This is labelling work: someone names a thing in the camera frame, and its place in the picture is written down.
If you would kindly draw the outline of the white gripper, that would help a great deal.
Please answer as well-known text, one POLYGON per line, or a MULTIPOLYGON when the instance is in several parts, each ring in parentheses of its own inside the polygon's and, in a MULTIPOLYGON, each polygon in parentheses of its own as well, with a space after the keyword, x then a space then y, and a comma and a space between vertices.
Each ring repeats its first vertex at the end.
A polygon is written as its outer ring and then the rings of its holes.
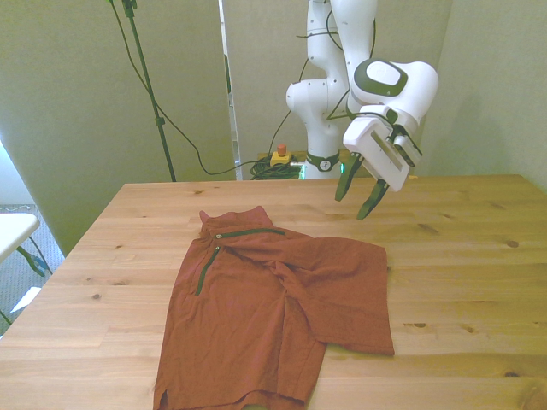
POLYGON ((388 141, 390 128, 376 116, 359 117, 351 121, 344 133, 343 144, 351 152, 338 181, 335 200, 340 202, 362 165, 377 182, 356 218, 364 220, 380 203, 391 187, 402 189, 409 175, 409 164, 388 141))

